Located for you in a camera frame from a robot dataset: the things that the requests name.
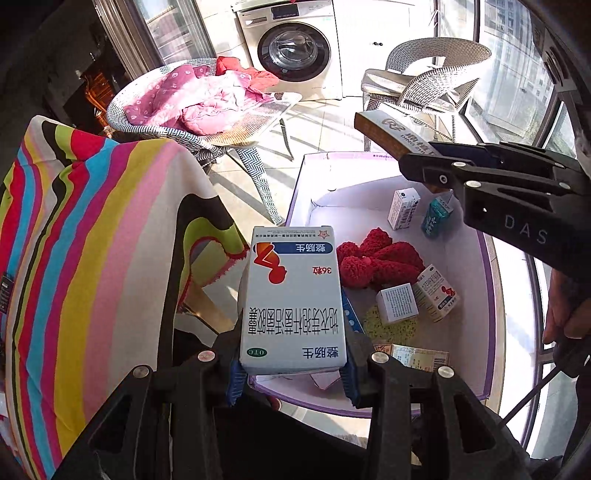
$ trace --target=pink blanket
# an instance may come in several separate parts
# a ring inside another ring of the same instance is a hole
[[[231,128],[249,108],[272,97],[249,85],[250,75],[228,70],[208,75],[209,67],[175,68],[148,85],[143,95],[125,107],[132,125],[159,125],[196,135],[212,135]]]

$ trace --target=white storage box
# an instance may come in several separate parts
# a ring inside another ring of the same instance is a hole
[[[409,228],[392,230],[388,213],[396,190],[413,187],[421,196]],[[376,227],[394,241],[411,243],[425,265],[435,264],[462,301],[440,322],[417,320],[410,346],[449,352],[449,364],[481,400],[491,393],[495,360],[495,293],[484,235],[464,225],[461,206],[435,240],[421,231],[427,206],[434,198],[420,183],[409,182],[398,162],[383,153],[318,153],[306,155],[287,216],[289,226],[331,225],[336,245],[358,245]],[[371,289],[346,289],[359,316],[376,304]],[[370,417],[371,409],[357,410],[345,396],[340,380],[319,389],[309,375],[250,377],[257,390],[290,403],[337,415]]]

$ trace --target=rainbow striped blanket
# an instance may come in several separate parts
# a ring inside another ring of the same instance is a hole
[[[172,140],[118,144],[36,116],[0,199],[9,420],[25,470],[48,479],[134,366],[170,365],[189,284],[248,245]]]

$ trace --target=red yarn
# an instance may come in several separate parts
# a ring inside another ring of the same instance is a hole
[[[417,277],[421,273],[413,265],[392,262],[390,260],[380,260],[379,258],[372,258],[371,264],[374,268],[374,282],[381,285],[388,284],[396,287],[405,283],[416,283]]]
[[[392,245],[378,250],[373,254],[373,258],[380,260],[390,260],[392,262],[406,263],[417,267],[421,272],[425,270],[425,265],[418,252],[408,242],[396,242]]]
[[[378,250],[392,244],[390,236],[381,228],[374,228],[361,243],[359,251],[364,257],[371,257]]]
[[[353,242],[345,242],[344,244],[340,244],[336,248],[336,258],[339,265],[345,257],[361,257],[361,253],[359,253],[359,247]]]
[[[343,286],[365,288],[374,275],[372,260],[368,257],[346,257],[340,265],[339,273]]]

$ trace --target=barcode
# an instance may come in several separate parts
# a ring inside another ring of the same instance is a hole
[[[443,367],[443,365],[445,365],[445,357],[436,356],[433,358],[433,371],[437,370],[439,367]]]
[[[405,212],[404,215],[402,216],[402,220],[400,220],[400,223],[406,223],[408,220],[408,217],[410,215],[411,209],[408,208]]]

